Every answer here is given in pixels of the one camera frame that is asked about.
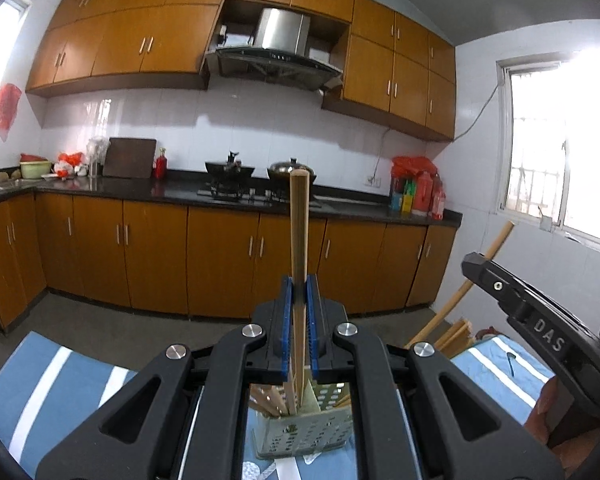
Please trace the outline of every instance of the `pot lid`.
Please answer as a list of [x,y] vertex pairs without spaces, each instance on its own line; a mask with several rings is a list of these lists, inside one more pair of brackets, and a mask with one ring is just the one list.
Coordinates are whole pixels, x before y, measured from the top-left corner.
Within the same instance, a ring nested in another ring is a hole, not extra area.
[[293,170],[307,170],[310,175],[314,175],[314,170],[304,164],[299,164],[296,158],[276,162],[269,167],[269,171],[273,173],[291,173]]

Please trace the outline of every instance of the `chopstick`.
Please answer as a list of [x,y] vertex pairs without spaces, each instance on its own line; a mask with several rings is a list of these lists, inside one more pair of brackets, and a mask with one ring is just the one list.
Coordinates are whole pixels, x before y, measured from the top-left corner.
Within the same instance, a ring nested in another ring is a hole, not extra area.
[[293,170],[289,176],[291,209],[291,279],[294,286],[293,326],[294,347],[292,365],[296,375],[294,388],[298,407],[306,386],[304,361],[306,358],[306,254],[309,238],[309,172]]

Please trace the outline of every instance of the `plastic container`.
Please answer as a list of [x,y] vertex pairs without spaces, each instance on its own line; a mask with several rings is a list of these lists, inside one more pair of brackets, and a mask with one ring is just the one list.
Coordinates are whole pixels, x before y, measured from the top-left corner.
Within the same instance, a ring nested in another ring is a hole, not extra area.
[[51,162],[49,160],[37,160],[35,162],[21,162],[20,172],[26,179],[42,178],[44,174],[51,172]]

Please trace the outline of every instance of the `wooden stick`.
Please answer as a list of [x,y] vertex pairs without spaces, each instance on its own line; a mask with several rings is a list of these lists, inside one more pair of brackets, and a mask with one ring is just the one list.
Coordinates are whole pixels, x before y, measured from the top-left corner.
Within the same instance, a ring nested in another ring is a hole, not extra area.
[[[498,251],[502,247],[503,243],[511,234],[511,230],[513,229],[513,227],[514,223],[507,221],[507,223],[500,231],[498,237],[493,241],[493,244],[490,245],[489,249],[485,253],[484,257],[487,260],[493,260],[495,255],[498,254]],[[433,330],[440,324],[440,322],[443,319],[445,319],[445,317],[448,316],[449,313],[451,313],[451,311],[455,309],[456,306],[458,306],[460,300],[464,298],[464,296],[469,292],[472,286],[474,286],[474,282],[471,282],[470,280],[464,280],[464,283],[460,286],[458,291],[451,297],[451,299],[449,299],[449,301],[445,303],[445,306],[443,306],[440,309],[440,312],[437,313],[433,317],[433,319],[431,319],[431,321],[429,321],[425,325],[425,327],[422,330],[420,330],[413,339],[411,339],[411,341],[409,341],[409,344],[406,345],[405,348],[408,348],[409,346],[417,343],[418,341],[426,340],[426,338],[429,337],[431,332],[433,332]]]
[[306,254],[309,239],[309,172],[293,170],[289,176],[291,209],[291,279],[294,284],[293,326],[294,348],[293,369],[296,372],[294,387],[298,406],[302,406],[302,395],[306,382],[304,361],[306,359]]

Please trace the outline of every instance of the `range hood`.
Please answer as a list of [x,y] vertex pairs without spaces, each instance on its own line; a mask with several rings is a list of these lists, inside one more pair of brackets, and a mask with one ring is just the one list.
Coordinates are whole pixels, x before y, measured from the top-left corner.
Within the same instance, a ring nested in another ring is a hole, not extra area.
[[263,9],[252,44],[218,46],[218,72],[305,90],[342,84],[342,70],[305,56],[311,17],[283,9]]

